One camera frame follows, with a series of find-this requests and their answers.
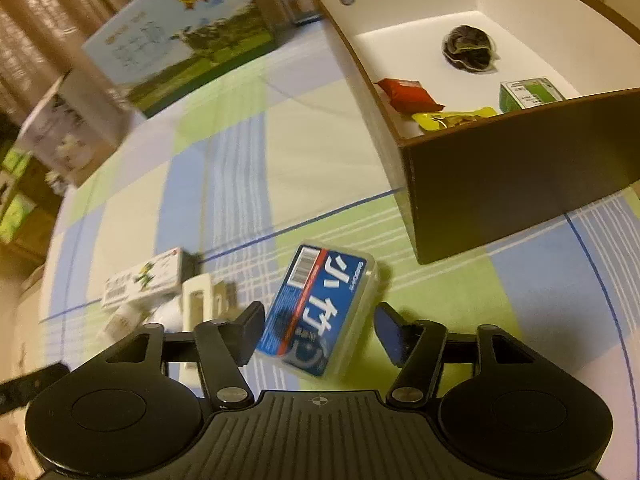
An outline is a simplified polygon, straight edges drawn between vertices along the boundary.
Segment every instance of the red snack package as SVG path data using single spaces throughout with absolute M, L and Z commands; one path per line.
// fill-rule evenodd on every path
M 385 91 L 392 107 L 401 114 L 439 112 L 444 108 L 433 100 L 419 81 L 381 79 L 376 84 Z

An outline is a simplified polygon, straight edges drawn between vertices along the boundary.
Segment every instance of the green field picture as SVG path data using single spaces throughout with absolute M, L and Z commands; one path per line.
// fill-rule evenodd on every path
M 186 27 L 171 36 L 193 55 L 166 67 L 134 86 L 127 98 L 151 116 L 171 102 L 223 73 L 274 48 L 274 39 L 255 4 L 229 18 L 198 28 Z

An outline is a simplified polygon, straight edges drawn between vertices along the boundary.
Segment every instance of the cardboard box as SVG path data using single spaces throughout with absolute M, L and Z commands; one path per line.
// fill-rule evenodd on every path
M 151 117 L 274 47 L 254 0 L 132 0 L 83 49 Z
M 329 42 L 396 189 L 417 260 L 499 240 L 640 178 L 640 30 L 596 0 L 318 0 Z M 452 67 L 442 38 L 484 30 L 499 59 Z M 589 41 L 581 41 L 588 30 Z M 419 80 L 446 110 L 498 109 L 502 81 L 544 74 L 566 100 L 428 132 L 380 97 Z
M 31 111 L 15 146 L 80 186 L 115 152 L 126 118 L 88 76 L 71 70 Z

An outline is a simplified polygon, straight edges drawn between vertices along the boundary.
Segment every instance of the green box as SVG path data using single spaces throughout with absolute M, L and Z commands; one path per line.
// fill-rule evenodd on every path
M 562 94 L 546 77 L 500 83 L 500 110 L 502 113 L 563 100 Z

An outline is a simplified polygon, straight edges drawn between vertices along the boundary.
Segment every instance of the plaid tablecloth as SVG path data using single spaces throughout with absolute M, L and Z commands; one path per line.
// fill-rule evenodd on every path
M 380 297 L 455 332 L 494 323 L 601 395 L 615 428 L 600 472 L 639 477 L 640 201 L 631 189 L 505 240 L 418 266 L 393 191 L 329 50 L 311 25 L 276 52 L 142 124 L 63 204 L 42 285 L 42 362 L 102 347 L 104 280 L 174 246 L 202 254 L 239 304 L 269 305 L 294 250 L 315 239 L 369 251 Z M 262 389 L 378 388 L 397 369 L 370 325 L 339 383 L 260 356 Z M 198 391 L 197 384 L 190 384 Z

